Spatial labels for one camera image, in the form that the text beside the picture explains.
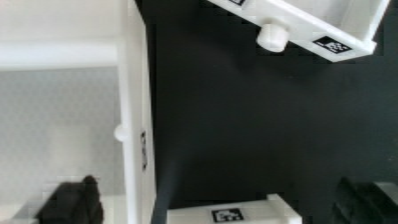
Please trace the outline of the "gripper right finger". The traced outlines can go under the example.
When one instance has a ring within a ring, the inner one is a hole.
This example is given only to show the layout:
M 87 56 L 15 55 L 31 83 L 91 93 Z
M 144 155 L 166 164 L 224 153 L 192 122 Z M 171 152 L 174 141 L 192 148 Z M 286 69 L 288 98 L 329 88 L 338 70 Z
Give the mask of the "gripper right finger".
M 397 183 L 340 180 L 331 224 L 398 224 Z

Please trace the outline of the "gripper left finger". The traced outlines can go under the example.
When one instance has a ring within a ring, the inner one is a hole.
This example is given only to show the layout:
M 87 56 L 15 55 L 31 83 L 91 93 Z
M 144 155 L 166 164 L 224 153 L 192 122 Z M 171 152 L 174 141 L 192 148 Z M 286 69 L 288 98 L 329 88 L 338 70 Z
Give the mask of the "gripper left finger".
M 39 224 L 103 224 L 105 211 L 93 176 L 80 182 L 64 182 L 59 185 L 36 218 Z

